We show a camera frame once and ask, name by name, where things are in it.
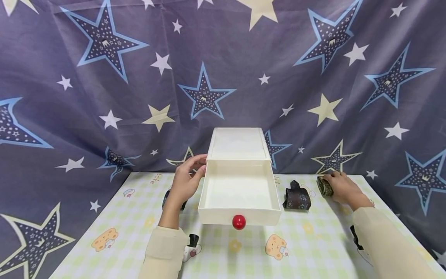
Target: blue-outlined star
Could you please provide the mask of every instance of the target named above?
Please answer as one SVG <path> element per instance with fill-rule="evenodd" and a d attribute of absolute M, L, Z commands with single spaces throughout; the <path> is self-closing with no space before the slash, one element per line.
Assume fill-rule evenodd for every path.
<path fill-rule="evenodd" d="M 394 62 L 388 72 L 380 75 L 365 76 L 373 82 L 373 84 L 375 85 L 375 91 L 367 100 L 361 110 L 363 110 L 365 107 L 367 107 L 380 97 L 386 98 L 395 108 L 398 108 L 400 86 L 403 83 L 418 77 L 419 75 L 435 70 L 434 68 L 405 69 L 404 63 L 406 61 L 409 45 L 410 43 L 407 44 L 406 48 L 403 50 L 403 52 L 400 54 L 400 56 Z"/>
<path fill-rule="evenodd" d="M 14 229 L 20 248 L 0 263 L 0 277 L 23 267 L 23 278 L 34 279 L 46 256 L 74 241 L 59 232 L 60 203 L 54 207 L 42 225 L 0 214 Z"/>
<path fill-rule="evenodd" d="M 446 180 L 440 176 L 445 158 L 446 150 L 443 150 L 422 164 L 406 152 L 409 174 L 395 186 L 415 189 L 420 197 L 424 215 L 427 215 L 432 192 L 446 194 Z"/>
<path fill-rule="evenodd" d="M 110 0 L 105 0 L 102 3 L 96 22 L 92 22 L 65 8 L 60 7 L 60 9 L 89 40 L 87 49 L 85 49 L 77 66 L 105 59 L 119 76 L 128 83 L 122 53 L 146 47 L 148 44 L 116 32 Z"/>
<path fill-rule="evenodd" d="M 19 124 L 12 109 L 20 99 L 21 97 L 0 100 L 0 145 L 8 143 L 20 146 L 53 148 Z"/>
<path fill-rule="evenodd" d="M 98 169 L 106 169 L 110 167 L 115 168 L 115 171 L 112 172 L 112 174 L 110 175 L 110 182 L 111 182 L 113 180 L 113 177 L 115 177 L 115 175 L 117 175 L 118 173 L 122 172 L 124 167 L 134 166 L 132 163 L 130 163 L 129 161 L 130 159 L 136 159 L 139 157 L 141 157 L 141 155 L 135 157 L 123 157 L 112 151 L 107 146 L 107 148 L 105 149 L 105 163 L 102 166 L 98 167 Z"/>
<path fill-rule="evenodd" d="M 201 64 L 200 78 L 198 79 L 197 87 L 189 87 L 181 84 L 178 84 L 178 86 L 193 102 L 192 112 L 190 113 L 191 119 L 197 117 L 197 115 L 204 110 L 208 110 L 224 119 L 218 101 L 236 90 L 213 89 L 209 83 L 209 77 L 207 76 L 204 62 Z"/>
<path fill-rule="evenodd" d="M 269 156 L 271 158 L 271 166 L 276 170 L 277 164 L 274 155 L 283 151 L 285 148 L 290 147 L 292 144 L 273 144 L 271 141 L 270 130 L 266 131 L 265 133 L 265 141 L 266 141 L 266 146 L 268 147 Z"/>
<path fill-rule="evenodd" d="M 353 2 L 336 21 L 328 20 L 308 9 L 317 41 L 294 66 L 322 58 L 322 74 L 339 48 L 354 36 L 350 27 L 361 4 L 362 0 Z"/>
<path fill-rule="evenodd" d="M 311 158 L 311 160 L 314 160 L 322 164 L 322 167 L 320 167 L 320 169 L 316 172 L 316 174 L 321 174 L 330 170 L 343 172 L 344 163 L 362 154 L 362 152 L 353 154 L 344 154 L 343 148 L 344 148 L 344 140 L 341 140 L 341 142 L 338 144 L 338 146 L 333 150 L 333 152 L 330 155 Z"/>

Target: tablecloth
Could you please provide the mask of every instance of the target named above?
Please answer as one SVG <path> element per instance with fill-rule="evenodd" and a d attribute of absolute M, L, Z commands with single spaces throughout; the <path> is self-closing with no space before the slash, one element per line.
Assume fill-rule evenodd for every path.
<path fill-rule="evenodd" d="M 138 277 L 161 205 L 171 186 L 173 173 L 133 172 L 91 227 L 56 269 L 51 278 Z M 373 267 L 353 242 L 352 211 L 321 196 L 316 175 L 275 175 L 277 191 L 284 201 L 285 188 L 296 180 L 308 190 L 309 211 L 284 210 L 274 227 L 202 225 L 198 220 L 200 184 L 180 214 L 180 227 L 198 236 L 193 257 L 183 263 L 179 278 L 375 278 Z M 364 177 L 350 175 L 362 191 L 416 246 L 441 276 L 444 272 Z M 103 240 L 103 247 L 98 243 Z M 265 252 L 272 242 L 284 242 L 288 253 L 274 257 Z"/>

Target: crown print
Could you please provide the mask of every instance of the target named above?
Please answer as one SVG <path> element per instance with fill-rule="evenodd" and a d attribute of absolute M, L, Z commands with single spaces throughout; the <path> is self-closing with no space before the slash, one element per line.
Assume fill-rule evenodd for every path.
<path fill-rule="evenodd" d="M 36 247 L 40 247 L 40 246 L 43 245 L 43 243 L 45 243 L 45 239 L 41 238 L 41 239 L 39 240 L 39 243 L 37 243 L 35 246 L 36 246 Z"/>

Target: star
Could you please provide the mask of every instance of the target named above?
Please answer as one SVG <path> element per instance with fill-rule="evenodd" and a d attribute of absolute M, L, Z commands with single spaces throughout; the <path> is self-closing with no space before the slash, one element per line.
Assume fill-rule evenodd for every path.
<path fill-rule="evenodd" d="M 396 17 L 400 17 L 400 13 L 402 10 L 404 10 L 405 8 L 407 8 L 407 6 L 403 7 L 403 3 L 401 3 L 398 7 L 396 8 L 392 8 L 392 14 L 390 17 L 392 16 L 396 16 Z"/>
<path fill-rule="evenodd" d="M 319 126 L 322 123 L 322 121 L 324 121 L 326 118 L 329 118 L 329 119 L 332 119 L 335 121 L 339 121 L 333 110 L 341 101 L 342 101 L 342 99 L 339 99 L 339 100 L 336 100 L 333 102 L 329 102 L 327 100 L 327 98 L 324 96 L 324 94 L 321 94 L 320 106 L 312 108 L 307 111 L 319 115 L 317 126 Z"/>
<path fill-rule="evenodd" d="M 180 33 L 180 29 L 181 29 L 181 27 L 183 27 L 181 24 L 179 24 L 178 23 L 178 19 L 177 19 L 177 22 L 172 22 L 173 23 L 173 31 L 174 32 L 176 32 L 176 31 L 178 31 L 178 34 L 181 34 Z"/>
<path fill-rule="evenodd" d="M 61 77 L 62 77 L 62 80 L 58 81 L 57 83 L 60 84 L 60 85 L 63 85 L 63 90 L 64 91 L 66 91 L 68 87 L 73 88 L 73 86 L 71 86 L 71 84 L 70 84 L 70 80 L 71 79 L 66 79 L 63 75 L 61 75 Z"/>
<path fill-rule="evenodd" d="M 350 27 L 353 24 L 362 1 L 355 0 L 334 22 L 308 9 L 317 41 L 302 55 L 294 66 L 322 58 L 321 73 L 323 73 L 336 52 L 354 36 Z"/>
<path fill-rule="evenodd" d="M 389 127 L 389 128 L 384 128 L 384 129 L 386 129 L 389 132 L 387 134 L 386 138 L 395 136 L 395 137 L 399 138 L 400 140 L 402 139 L 401 138 L 402 133 L 410 131 L 409 129 L 401 128 L 399 122 L 397 122 L 394 127 Z"/>
<path fill-rule="evenodd" d="M 147 10 L 147 7 L 150 5 L 152 7 L 155 7 L 155 5 L 153 4 L 152 0 L 141 0 L 144 2 L 144 9 Z"/>
<path fill-rule="evenodd" d="M 56 168 L 64 168 L 66 173 L 72 169 L 81 169 L 84 168 L 84 166 L 82 165 L 83 160 L 84 157 L 80 158 L 77 161 L 68 159 L 68 163 L 66 165 L 57 166 Z"/>
<path fill-rule="evenodd" d="M 190 118 L 194 119 L 197 115 L 205 110 L 208 110 L 222 119 L 223 113 L 220 109 L 218 102 L 229 96 L 236 89 L 213 89 L 209 83 L 209 77 L 207 76 L 204 63 L 201 64 L 200 78 L 198 80 L 197 87 L 189 87 L 186 85 L 178 84 L 178 86 L 186 93 L 189 99 L 192 100 L 192 112 Z"/>
<path fill-rule="evenodd" d="M 179 165 L 183 164 L 187 159 L 189 159 L 193 156 L 194 156 L 194 154 L 192 153 L 190 146 L 188 146 L 186 154 L 184 154 L 184 158 L 181 161 L 174 161 L 174 160 L 169 160 L 169 159 L 166 159 L 166 161 L 173 166 L 179 166 Z"/>
<path fill-rule="evenodd" d="M 110 148 L 107 146 L 107 148 L 105 149 L 105 163 L 102 166 L 98 167 L 98 169 L 115 168 L 114 172 L 112 172 L 110 175 L 111 182 L 113 177 L 115 177 L 116 174 L 122 172 L 124 167 L 134 166 L 132 163 L 130 163 L 130 159 L 136 159 L 139 157 L 141 157 L 141 155 L 135 157 L 123 157 L 110 150 Z"/>
<path fill-rule="evenodd" d="M 343 154 L 343 146 L 344 140 L 341 140 L 341 142 L 330 155 L 311 158 L 311 160 L 322 164 L 322 167 L 316 172 L 316 174 L 321 174 L 329 170 L 343 172 L 344 163 L 352 160 L 359 154 L 362 154 L 362 152 Z"/>
<path fill-rule="evenodd" d="M 446 193 L 446 180 L 440 176 L 445 157 L 446 150 L 438 153 L 428 162 L 421 164 L 406 152 L 409 174 L 395 186 L 415 189 L 420 198 L 424 215 L 427 215 L 432 192 Z"/>
<path fill-rule="evenodd" d="M 395 108 L 398 108 L 398 99 L 400 94 L 400 86 L 407 81 L 418 77 L 419 75 L 425 74 L 434 70 L 434 68 L 411 68 L 405 69 L 404 63 L 406 61 L 407 51 L 409 49 L 410 43 L 406 46 L 404 51 L 394 62 L 390 70 L 386 73 L 380 75 L 366 75 L 370 81 L 375 85 L 375 91 L 367 100 L 365 107 L 370 105 L 372 102 L 376 101 L 380 97 L 387 99 Z"/>
<path fill-rule="evenodd" d="M 199 9 L 199 8 L 201 7 L 201 4 L 203 4 L 203 1 L 206 1 L 206 2 L 208 2 L 208 3 L 214 4 L 214 3 L 212 2 L 212 0 L 198 0 L 198 1 L 197 1 L 197 4 L 198 4 L 198 8 L 197 8 L 197 9 Z"/>
<path fill-rule="evenodd" d="M 375 180 L 375 177 L 378 177 L 378 175 L 375 174 L 375 170 L 372 170 L 372 171 L 366 171 L 366 172 L 367 172 L 366 177 L 370 177 L 372 180 Z"/>
<path fill-rule="evenodd" d="M 37 14 L 39 13 L 29 0 L 3 0 L 3 6 L 8 16 L 10 16 L 12 12 L 14 12 L 14 9 L 16 8 L 18 1 L 27 5 L 31 10 L 35 11 Z"/>
<path fill-rule="evenodd" d="M 96 200 L 95 202 L 90 202 L 91 204 L 91 208 L 90 210 L 94 210 L 96 213 L 98 213 L 98 208 L 100 208 L 101 206 L 98 204 L 98 200 Z"/>
<path fill-rule="evenodd" d="M 249 24 L 249 31 L 256 25 L 262 16 L 269 18 L 274 22 L 277 21 L 276 12 L 274 11 L 274 0 L 237 0 L 243 5 L 251 9 L 251 22 Z"/>
<path fill-rule="evenodd" d="M 260 79 L 261 83 L 260 85 L 264 84 L 264 83 L 268 83 L 268 79 L 270 78 L 270 76 L 266 76 L 265 73 L 263 73 L 263 76 Z"/>
<path fill-rule="evenodd" d="M 161 57 L 158 53 L 155 53 L 155 54 L 157 55 L 157 61 L 155 63 L 153 63 L 151 66 L 159 68 L 161 75 L 163 74 L 164 69 L 169 69 L 169 70 L 172 69 L 170 67 L 170 65 L 167 64 L 167 59 L 169 59 L 169 55 L 166 55 L 165 57 Z"/>
<path fill-rule="evenodd" d="M 348 66 L 351 66 L 354 61 L 356 60 L 365 60 L 364 57 L 364 51 L 367 49 L 368 45 L 358 47 L 356 43 L 353 45 L 353 49 L 350 52 L 347 52 L 344 54 L 345 57 L 350 58 L 350 62 L 348 63 Z"/>
<path fill-rule="evenodd" d="M 148 46 L 148 44 L 124 36 L 115 29 L 110 0 L 104 0 L 96 22 L 60 7 L 88 38 L 89 43 L 77 66 L 105 59 L 118 75 L 128 83 L 122 53 Z"/>
<path fill-rule="evenodd" d="M 16 268 L 23 267 L 24 279 L 35 279 L 46 256 L 74 241 L 59 232 L 60 203 L 57 204 L 42 225 L 0 214 L 17 234 L 21 246 L 0 263 L 0 277 Z"/>
<path fill-rule="evenodd" d="M 150 113 L 152 114 L 152 117 L 144 121 L 142 124 L 155 124 L 155 126 L 158 129 L 158 132 L 161 131 L 161 128 L 163 127 L 164 123 L 167 122 L 175 122 L 172 118 L 167 116 L 167 113 L 169 112 L 170 105 L 163 108 L 162 110 L 157 110 L 154 107 L 151 107 L 149 105 Z"/>
<path fill-rule="evenodd" d="M 0 100 L 0 145 L 7 143 L 21 146 L 53 148 L 17 121 L 13 108 L 21 99 L 21 97 L 18 97 Z"/>
<path fill-rule="evenodd" d="M 282 110 L 283 110 L 283 113 L 282 113 L 282 115 L 279 116 L 279 118 L 281 118 L 282 116 L 287 116 L 288 113 L 289 113 L 291 110 L 294 109 L 293 106 L 294 106 L 294 104 L 292 104 L 291 106 L 289 106 L 289 108 L 283 108 L 283 109 L 282 109 Z"/>
<path fill-rule="evenodd" d="M 291 144 L 273 144 L 271 141 L 271 132 L 270 130 L 265 133 L 265 141 L 266 146 L 268 147 L 269 157 L 271 158 L 271 166 L 274 169 L 277 169 L 276 158 L 274 155 L 283 151 L 285 148 L 290 147 Z"/>
<path fill-rule="evenodd" d="M 441 255 L 440 253 L 437 253 L 435 250 L 432 250 L 435 255 L 437 256 L 437 262 L 438 264 L 446 267 L 446 252 L 443 253 L 443 255 Z"/>
<path fill-rule="evenodd" d="M 118 125 L 116 124 L 116 122 L 122 120 L 121 118 L 117 118 L 117 117 L 115 117 L 115 116 L 113 115 L 112 110 L 110 110 L 110 111 L 108 112 L 108 115 L 107 115 L 107 116 L 99 116 L 99 117 L 100 117 L 102 120 L 105 121 L 104 129 L 107 129 L 108 126 L 111 126 L 111 127 L 115 128 L 115 129 L 118 129 Z"/>

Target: hand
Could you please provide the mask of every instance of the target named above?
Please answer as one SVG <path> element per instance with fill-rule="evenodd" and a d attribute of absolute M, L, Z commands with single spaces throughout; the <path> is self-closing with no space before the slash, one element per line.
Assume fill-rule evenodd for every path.
<path fill-rule="evenodd" d="M 362 193 L 345 172 L 335 171 L 331 175 L 324 175 L 333 188 L 333 199 L 341 204 L 348 204 L 353 211 L 360 207 L 373 207 L 373 203 Z"/>
<path fill-rule="evenodd" d="M 196 155 L 177 167 L 167 201 L 173 201 L 181 206 L 195 194 L 200 179 L 206 173 L 206 157 L 207 154 Z M 190 174 L 193 169 L 198 169 L 198 171 Z"/>

